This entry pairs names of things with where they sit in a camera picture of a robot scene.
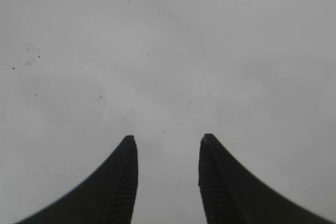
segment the dark silhouette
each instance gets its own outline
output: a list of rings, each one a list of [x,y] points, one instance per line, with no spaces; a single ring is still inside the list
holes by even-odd
[[[130,224],[138,188],[138,151],[126,136],[84,182],[18,224]]]
[[[198,185],[208,224],[332,224],[256,178],[213,134],[204,135],[199,152]]]

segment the pointed tip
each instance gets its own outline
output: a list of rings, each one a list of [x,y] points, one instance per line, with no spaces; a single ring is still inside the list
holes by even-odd
[[[214,136],[212,133],[205,133],[202,140],[201,144],[208,144],[211,141],[218,141],[217,138]]]
[[[127,135],[127,136],[124,137],[122,142],[128,142],[128,143],[135,144],[134,136],[133,135]]]

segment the black curved shape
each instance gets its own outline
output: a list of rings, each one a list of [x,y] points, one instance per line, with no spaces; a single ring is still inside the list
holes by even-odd
[[[198,186],[208,224],[333,224],[264,184],[213,134],[204,135],[199,152]]]
[[[86,180],[17,224],[130,224],[138,188],[138,150],[126,136]]]

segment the dust speck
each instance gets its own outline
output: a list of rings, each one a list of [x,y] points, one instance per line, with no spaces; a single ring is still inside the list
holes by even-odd
[[[28,55],[28,60],[26,61],[26,65],[32,65],[36,62],[37,58],[41,58],[40,49],[32,46],[31,44],[26,44],[26,51]]]
[[[107,103],[108,103],[107,99],[103,98],[102,95],[98,96],[97,98],[98,107],[100,108],[105,107]]]

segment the dark pointed object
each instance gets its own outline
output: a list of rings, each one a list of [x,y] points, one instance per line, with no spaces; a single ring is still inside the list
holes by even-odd
[[[208,224],[333,224],[264,184],[213,134],[204,135],[199,152],[198,186]]]
[[[126,136],[86,180],[18,224],[130,224],[138,188],[138,151]]]

